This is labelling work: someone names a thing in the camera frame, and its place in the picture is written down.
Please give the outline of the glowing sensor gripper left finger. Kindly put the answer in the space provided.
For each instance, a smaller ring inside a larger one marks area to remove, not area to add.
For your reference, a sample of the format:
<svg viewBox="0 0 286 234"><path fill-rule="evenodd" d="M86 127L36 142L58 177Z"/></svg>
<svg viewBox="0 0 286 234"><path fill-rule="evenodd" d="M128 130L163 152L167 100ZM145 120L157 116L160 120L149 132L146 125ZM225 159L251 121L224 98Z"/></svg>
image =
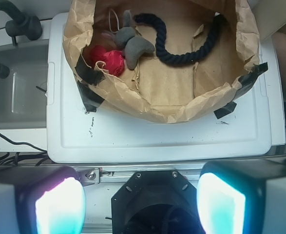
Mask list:
<svg viewBox="0 0 286 234"><path fill-rule="evenodd" d="M0 234L79 234L86 197L70 166L0 166Z"/></svg>

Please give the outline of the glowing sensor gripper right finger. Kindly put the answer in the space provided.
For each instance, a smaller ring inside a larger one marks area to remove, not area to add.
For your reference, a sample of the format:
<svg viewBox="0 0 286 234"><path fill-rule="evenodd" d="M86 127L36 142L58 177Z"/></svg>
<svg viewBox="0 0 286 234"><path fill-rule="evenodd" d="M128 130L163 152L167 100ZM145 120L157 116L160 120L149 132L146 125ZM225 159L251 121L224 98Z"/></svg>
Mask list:
<svg viewBox="0 0 286 234"><path fill-rule="evenodd" d="M286 161L210 161L197 184L208 234L286 234Z"/></svg>

